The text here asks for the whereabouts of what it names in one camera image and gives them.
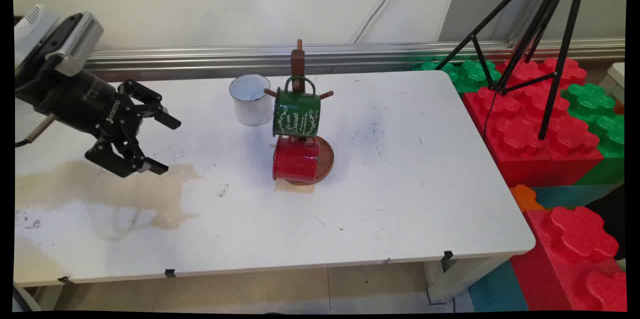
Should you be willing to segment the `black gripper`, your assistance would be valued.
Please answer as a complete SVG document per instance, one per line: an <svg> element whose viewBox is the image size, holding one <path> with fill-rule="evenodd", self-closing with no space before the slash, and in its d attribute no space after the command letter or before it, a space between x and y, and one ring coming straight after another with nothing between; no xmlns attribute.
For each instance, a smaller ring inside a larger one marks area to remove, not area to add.
<svg viewBox="0 0 640 319"><path fill-rule="evenodd" d="M98 141L85 153L85 158L121 178L134 173L162 175L169 167L146 156L135 142L133 128L121 116L153 118L171 130L182 122L162 105L162 96L135 81L126 80L117 89L98 76L82 70L74 76L56 70L37 79L23 74L15 82L15 96L33 105L34 111L48 116Z"/></svg>

